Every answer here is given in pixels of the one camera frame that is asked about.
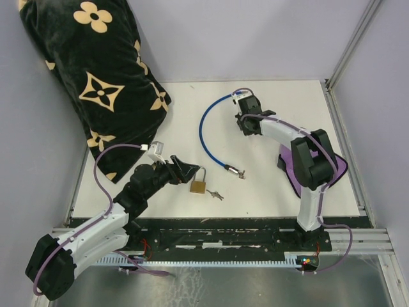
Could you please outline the long padlock keys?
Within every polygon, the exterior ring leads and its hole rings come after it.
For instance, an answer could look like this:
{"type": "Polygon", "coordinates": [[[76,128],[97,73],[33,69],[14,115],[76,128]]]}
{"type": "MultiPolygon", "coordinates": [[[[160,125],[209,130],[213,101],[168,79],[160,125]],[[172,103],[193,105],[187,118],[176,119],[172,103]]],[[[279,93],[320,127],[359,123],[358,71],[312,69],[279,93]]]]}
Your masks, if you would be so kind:
{"type": "Polygon", "coordinates": [[[224,197],[223,196],[221,196],[217,191],[210,191],[210,190],[206,190],[208,193],[210,193],[210,195],[213,197],[213,198],[217,198],[217,199],[219,199],[219,200],[223,200],[224,199],[224,197]]]}

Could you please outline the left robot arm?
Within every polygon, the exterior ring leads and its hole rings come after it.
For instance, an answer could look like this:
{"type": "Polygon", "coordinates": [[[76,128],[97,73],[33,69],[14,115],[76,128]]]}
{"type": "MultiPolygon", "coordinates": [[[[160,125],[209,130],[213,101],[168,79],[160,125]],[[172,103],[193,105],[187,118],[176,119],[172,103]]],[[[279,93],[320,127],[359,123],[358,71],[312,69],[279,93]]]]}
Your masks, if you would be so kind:
{"type": "Polygon", "coordinates": [[[135,249],[141,233],[135,219],[148,207],[148,200],[165,185],[186,184],[200,167],[172,155],[168,161],[140,164],[122,191],[109,198],[109,206],[95,217],[59,237],[46,234],[36,243],[25,270],[33,292],[54,301],[75,279],[105,255],[124,247],[135,249]]]}

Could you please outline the long-shackle brass padlock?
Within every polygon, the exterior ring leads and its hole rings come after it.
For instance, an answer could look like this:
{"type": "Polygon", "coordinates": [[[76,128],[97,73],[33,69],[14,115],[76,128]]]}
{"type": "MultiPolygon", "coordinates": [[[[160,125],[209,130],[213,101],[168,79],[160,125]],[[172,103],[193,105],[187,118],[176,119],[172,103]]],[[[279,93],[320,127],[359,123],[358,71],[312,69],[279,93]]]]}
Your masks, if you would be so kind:
{"type": "Polygon", "coordinates": [[[200,169],[194,175],[191,185],[190,185],[190,192],[196,194],[204,194],[206,192],[206,168],[200,167],[200,169]],[[197,179],[196,176],[199,173],[202,173],[203,176],[201,179],[197,179]]]}

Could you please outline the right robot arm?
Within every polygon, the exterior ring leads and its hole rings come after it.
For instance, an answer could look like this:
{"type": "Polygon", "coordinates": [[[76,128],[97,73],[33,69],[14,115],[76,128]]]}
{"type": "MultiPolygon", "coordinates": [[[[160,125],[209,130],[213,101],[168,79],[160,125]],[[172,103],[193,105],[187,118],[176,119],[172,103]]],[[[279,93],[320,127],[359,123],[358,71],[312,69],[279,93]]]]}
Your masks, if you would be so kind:
{"type": "Polygon", "coordinates": [[[323,226],[323,196],[336,179],[338,163],[328,134],[323,129],[308,131],[297,127],[271,111],[263,111],[253,94],[234,94],[238,106],[237,124],[244,135],[272,138],[290,152],[292,170],[301,186],[297,224],[301,230],[293,234],[294,245],[308,250],[316,243],[313,232],[323,226]]]}

